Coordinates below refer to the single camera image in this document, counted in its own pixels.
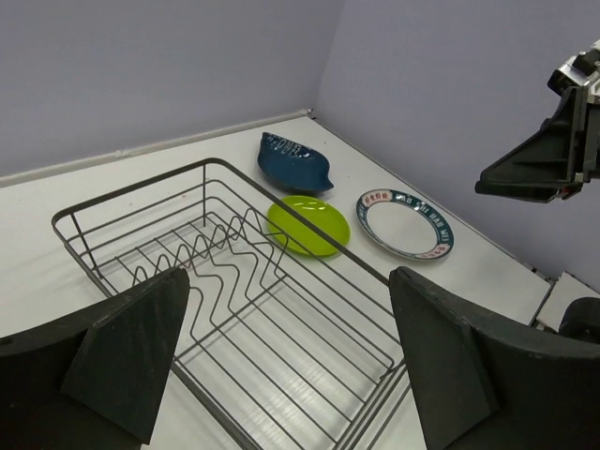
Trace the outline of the white plate green rim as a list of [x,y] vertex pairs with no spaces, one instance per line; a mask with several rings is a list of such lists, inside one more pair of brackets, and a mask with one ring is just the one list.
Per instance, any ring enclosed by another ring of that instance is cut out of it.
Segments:
[[453,230],[429,202],[394,189],[372,189],[357,200],[357,219],[386,250],[409,260],[437,261],[455,246]]

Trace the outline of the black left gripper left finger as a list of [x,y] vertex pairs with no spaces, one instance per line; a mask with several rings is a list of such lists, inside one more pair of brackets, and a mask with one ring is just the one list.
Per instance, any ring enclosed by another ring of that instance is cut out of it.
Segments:
[[139,449],[150,443],[188,307],[172,268],[1,339],[4,449]]

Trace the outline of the dark blue leaf dish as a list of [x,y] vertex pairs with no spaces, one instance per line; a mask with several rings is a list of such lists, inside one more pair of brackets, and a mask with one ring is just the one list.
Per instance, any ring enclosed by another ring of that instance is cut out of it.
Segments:
[[288,191],[321,194],[334,187],[326,156],[270,132],[262,134],[257,163],[269,181]]

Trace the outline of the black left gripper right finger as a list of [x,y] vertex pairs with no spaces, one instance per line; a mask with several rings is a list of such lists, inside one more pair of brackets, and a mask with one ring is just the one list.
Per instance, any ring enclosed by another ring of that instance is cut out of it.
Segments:
[[427,448],[598,447],[596,298],[575,300],[553,333],[404,266],[388,287]]

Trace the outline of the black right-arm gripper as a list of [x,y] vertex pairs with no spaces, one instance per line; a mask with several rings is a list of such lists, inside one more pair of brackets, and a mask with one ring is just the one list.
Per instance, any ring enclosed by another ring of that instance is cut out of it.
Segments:
[[555,113],[481,172],[476,193],[549,203],[599,177],[599,41],[555,69],[547,87],[562,96]]

